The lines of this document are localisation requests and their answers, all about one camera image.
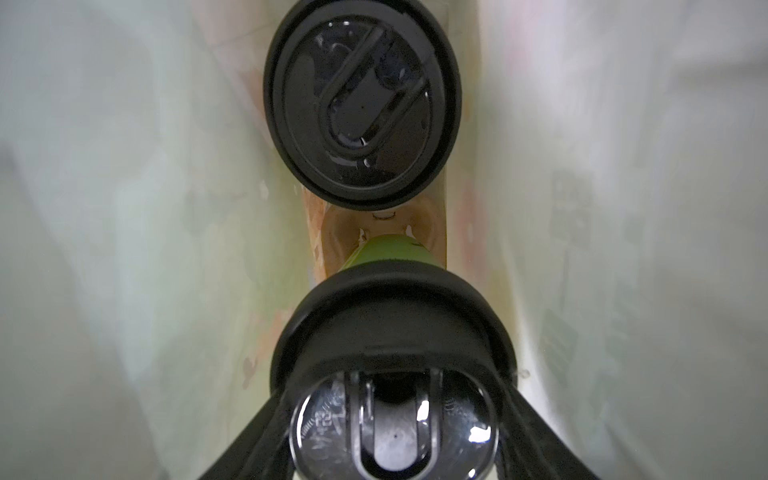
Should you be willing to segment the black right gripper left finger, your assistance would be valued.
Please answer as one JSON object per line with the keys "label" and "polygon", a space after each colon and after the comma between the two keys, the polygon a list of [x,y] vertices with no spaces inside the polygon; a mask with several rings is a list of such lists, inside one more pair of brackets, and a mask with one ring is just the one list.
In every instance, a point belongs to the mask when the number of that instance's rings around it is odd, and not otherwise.
{"label": "black right gripper left finger", "polygon": [[293,404],[276,391],[200,479],[291,479],[289,447]]}

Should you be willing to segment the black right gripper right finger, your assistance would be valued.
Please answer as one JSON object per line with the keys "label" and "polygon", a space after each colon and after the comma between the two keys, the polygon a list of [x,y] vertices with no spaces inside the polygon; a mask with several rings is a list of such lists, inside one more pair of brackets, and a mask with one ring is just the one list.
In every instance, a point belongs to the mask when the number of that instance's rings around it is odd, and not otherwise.
{"label": "black right gripper right finger", "polygon": [[495,460],[498,479],[598,479],[512,383],[505,388]]}

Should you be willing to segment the lifted brown pulp carrier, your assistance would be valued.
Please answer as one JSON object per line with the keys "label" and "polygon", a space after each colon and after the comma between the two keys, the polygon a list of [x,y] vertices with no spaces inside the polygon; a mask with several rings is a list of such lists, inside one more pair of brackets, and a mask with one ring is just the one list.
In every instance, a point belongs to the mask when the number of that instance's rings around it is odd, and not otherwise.
{"label": "lifted brown pulp carrier", "polygon": [[413,199],[382,211],[356,211],[332,205],[301,189],[310,248],[312,278],[335,274],[360,243],[391,234],[408,235],[447,264],[445,182],[440,176]]}

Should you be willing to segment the white paper takeout bag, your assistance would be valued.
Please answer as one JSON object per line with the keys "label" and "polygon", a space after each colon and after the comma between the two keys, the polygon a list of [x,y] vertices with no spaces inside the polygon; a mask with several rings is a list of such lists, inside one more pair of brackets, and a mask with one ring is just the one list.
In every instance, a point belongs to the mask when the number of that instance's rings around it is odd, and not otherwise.
{"label": "white paper takeout bag", "polygon": [[[1,475],[195,479],[268,397],[326,204],[262,101],[287,1],[1,5]],[[767,475],[767,5],[431,1],[429,189],[603,479]]]}

